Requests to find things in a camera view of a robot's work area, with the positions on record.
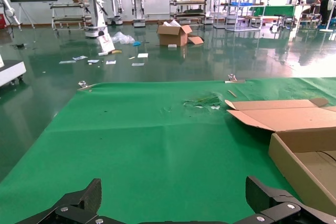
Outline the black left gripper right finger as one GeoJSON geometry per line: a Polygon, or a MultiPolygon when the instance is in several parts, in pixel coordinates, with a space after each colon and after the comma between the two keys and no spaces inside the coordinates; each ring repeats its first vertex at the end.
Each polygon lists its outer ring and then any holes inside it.
{"type": "Polygon", "coordinates": [[[266,186],[254,176],[246,177],[245,197],[255,214],[237,223],[335,223],[335,216],[308,207],[286,190],[266,186]]]}

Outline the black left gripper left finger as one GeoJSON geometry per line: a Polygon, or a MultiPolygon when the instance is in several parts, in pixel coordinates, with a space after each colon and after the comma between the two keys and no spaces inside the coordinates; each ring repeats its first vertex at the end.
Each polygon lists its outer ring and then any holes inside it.
{"type": "Polygon", "coordinates": [[[19,223],[89,223],[98,216],[102,202],[100,178],[83,190],[64,194],[52,207],[19,223]]]}

